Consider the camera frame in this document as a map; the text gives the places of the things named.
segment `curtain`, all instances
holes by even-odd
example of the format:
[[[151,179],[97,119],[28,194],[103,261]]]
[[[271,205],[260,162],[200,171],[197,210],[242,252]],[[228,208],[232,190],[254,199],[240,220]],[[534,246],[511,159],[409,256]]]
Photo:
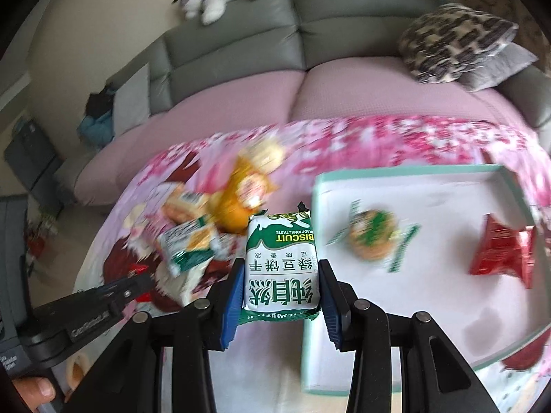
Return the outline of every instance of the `curtain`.
[[[466,6],[486,11],[511,20],[519,25],[519,34],[514,39],[539,57],[535,63],[545,74],[551,76],[551,45],[520,0],[460,0]]]

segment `metal bolt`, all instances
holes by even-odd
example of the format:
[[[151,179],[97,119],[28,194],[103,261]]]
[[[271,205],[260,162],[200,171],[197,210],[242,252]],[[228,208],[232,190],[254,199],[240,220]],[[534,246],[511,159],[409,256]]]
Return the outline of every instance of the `metal bolt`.
[[[367,299],[358,298],[356,301],[354,301],[354,307],[357,310],[368,310],[370,306],[371,305],[367,301]]]
[[[147,314],[147,312],[138,312],[134,314],[134,316],[132,317],[132,321],[137,323],[143,323],[143,322],[146,322],[148,318],[149,318],[149,315]]]
[[[199,298],[195,300],[194,306],[195,309],[203,310],[210,306],[210,301],[208,301],[206,298]]]
[[[420,322],[429,322],[433,318],[428,312],[425,312],[424,310],[417,312],[415,316]]]

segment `sofa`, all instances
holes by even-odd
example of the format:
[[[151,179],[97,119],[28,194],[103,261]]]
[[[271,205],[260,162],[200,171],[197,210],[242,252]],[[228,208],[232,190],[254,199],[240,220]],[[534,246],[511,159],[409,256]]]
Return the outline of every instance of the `sofa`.
[[[551,148],[551,78],[530,66],[497,88],[420,84],[397,50],[412,20],[442,0],[236,0],[210,26],[165,32],[107,79],[149,64],[151,117],[89,157],[67,160],[76,199],[109,205],[173,144],[268,124],[374,114],[486,120]]]

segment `hand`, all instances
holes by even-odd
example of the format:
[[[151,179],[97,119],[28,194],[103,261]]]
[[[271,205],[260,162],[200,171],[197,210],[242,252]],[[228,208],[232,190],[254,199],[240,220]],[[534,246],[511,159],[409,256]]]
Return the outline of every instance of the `hand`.
[[[42,404],[53,401],[56,397],[56,390],[52,383],[43,377],[16,379],[13,381],[13,385],[31,411],[35,411]]]

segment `pink sofa cushion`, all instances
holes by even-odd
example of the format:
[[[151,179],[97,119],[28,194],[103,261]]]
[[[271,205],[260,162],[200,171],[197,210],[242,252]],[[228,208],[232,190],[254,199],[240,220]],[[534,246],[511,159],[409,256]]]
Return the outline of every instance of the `pink sofa cushion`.
[[[349,57],[312,68],[291,118],[384,113],[487,120],[535,135],[520,112],[496,90],[468,93],[457,82],[420,84],[399,57]]]
[[[139,170],[174,144],[218,132],[287,123],[304,74],[271,71],[226,82],[184,99],[96,155],[76,182],[76,198],[91,205],[116,202]]]

